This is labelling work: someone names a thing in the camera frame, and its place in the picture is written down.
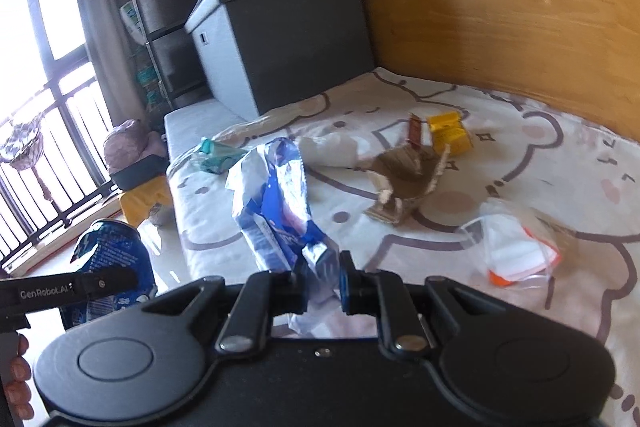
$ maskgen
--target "window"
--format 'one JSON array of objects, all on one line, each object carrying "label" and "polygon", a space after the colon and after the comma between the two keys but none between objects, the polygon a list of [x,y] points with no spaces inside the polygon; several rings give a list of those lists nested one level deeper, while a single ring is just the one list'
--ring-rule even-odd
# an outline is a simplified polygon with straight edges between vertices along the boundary
[{"label": "window", "polygon": [[0,0],[0,144],[43,115],[33,171],[0,165],[0,264],[111,192],[100,153],[113,128],[84,47],[77,0]]}]

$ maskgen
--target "curtain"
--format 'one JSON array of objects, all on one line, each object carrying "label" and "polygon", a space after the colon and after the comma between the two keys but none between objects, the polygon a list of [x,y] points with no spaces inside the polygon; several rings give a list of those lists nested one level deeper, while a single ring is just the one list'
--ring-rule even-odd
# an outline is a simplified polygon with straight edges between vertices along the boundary
[{"label": "curtain", "polygon": [[89,60],[111,121],[146,121],[117,0],[78,0]]}]

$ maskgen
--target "hanging item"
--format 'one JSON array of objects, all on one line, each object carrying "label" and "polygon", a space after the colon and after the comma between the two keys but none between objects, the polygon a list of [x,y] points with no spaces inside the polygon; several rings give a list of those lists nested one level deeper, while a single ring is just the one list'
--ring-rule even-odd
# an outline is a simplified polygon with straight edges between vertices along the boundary
[{"label": "hanging item", "polygon": [[71,221],[68,217],[62,215],[49,187],[47,187],[36,169],[36,164],[44,154],[44,136],[41,129],[42,118],[43,115],[39,114],[28,122],[12,124],[11,136],[0,147],[0,163],[8,163],[18,172],[31,169],[40,186],[40,190],[42,190],[42,197],[49,201],[62,220],[64,227],[68,228],[71,226]]}]

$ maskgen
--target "yellow package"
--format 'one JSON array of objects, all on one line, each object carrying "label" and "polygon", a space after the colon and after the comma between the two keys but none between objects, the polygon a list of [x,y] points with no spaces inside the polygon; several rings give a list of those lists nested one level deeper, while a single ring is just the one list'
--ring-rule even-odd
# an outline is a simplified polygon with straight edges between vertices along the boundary
[{"label": "yellow package", "polygon": [[427,118],[427,124],[431,131],[431,145],[437,154],[442,155],[447,144],[451,147],[451,156],[462,154],[473,147],[457,111]]}]

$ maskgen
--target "yellow stool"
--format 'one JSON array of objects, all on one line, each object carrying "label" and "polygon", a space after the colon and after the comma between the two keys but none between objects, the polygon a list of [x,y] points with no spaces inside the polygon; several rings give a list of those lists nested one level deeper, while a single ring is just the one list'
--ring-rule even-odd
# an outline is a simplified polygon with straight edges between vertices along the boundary
[{"label": "yellow stool", "polygon": [[137,228],[148,219],[156,203],[174,206],[166,176],[158,176],[120,195],[120,207],[127,223]]}]

